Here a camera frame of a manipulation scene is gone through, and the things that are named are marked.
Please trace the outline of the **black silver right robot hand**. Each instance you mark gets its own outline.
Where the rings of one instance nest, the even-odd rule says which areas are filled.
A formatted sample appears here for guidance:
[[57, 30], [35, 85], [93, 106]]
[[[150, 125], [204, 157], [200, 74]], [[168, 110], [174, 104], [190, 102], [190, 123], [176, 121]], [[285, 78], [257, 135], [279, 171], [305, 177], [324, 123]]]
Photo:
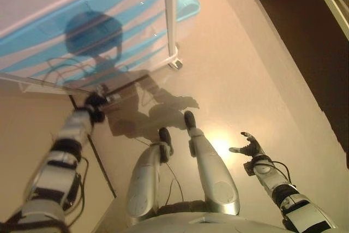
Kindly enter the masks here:
[[246, 138], [246, 140], [249, 142], [249, 144], [244, 146], [244, 147], [240, 147], [240, 148], [230, 147], [228, 149], [230, 152], [240, 153], [240, 154], [243, 154], [245, 156], [250, 156], [250, 157], [256, 157], [256, 156], [264, 154], [262, 147], [260, 146], [260, 144], [258, 143], [258, 141], [256, 140], [256, 138], [253, 135], [251, 135], [248, 132], [241, 132], [240, 134]]

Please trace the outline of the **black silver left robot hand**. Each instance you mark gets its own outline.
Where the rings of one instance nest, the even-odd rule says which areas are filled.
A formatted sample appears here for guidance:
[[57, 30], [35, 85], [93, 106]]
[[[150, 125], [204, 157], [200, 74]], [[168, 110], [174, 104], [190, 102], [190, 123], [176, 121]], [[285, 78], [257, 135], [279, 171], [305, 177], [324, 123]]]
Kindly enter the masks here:
[[84, 100], [84, 106], [97, 110], [119, 100], [121, 100], [121, 96], [118, 93], [110, 93], [109, 88], [105, 84], [101, 84]]

